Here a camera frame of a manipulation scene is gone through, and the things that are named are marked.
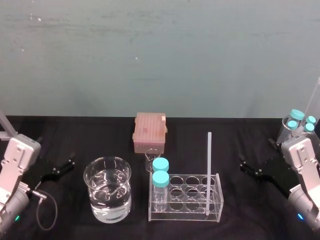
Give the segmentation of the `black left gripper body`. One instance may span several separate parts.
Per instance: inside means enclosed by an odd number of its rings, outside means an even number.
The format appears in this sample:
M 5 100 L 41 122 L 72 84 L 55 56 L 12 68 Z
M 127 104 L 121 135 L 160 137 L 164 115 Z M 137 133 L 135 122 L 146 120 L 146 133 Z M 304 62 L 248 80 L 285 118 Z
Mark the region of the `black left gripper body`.
M 60 178 L 60 169 L 53 162 L 38 157 L 36 162 L 24 173 L 22 182 L 35 190 L 46 181 L 57 181 Z

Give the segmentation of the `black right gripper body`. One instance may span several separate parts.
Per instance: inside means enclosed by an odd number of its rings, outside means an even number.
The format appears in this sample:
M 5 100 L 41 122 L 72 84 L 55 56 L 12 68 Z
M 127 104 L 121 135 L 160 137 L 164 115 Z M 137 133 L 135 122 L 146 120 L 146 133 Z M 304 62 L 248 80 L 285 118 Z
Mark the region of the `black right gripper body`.
M 282 156 L 274 156 L 265 160 L 260 166 L 261 177 L 271 182 L 283 195 L 290 195 L 295 187 L 295 172 Z

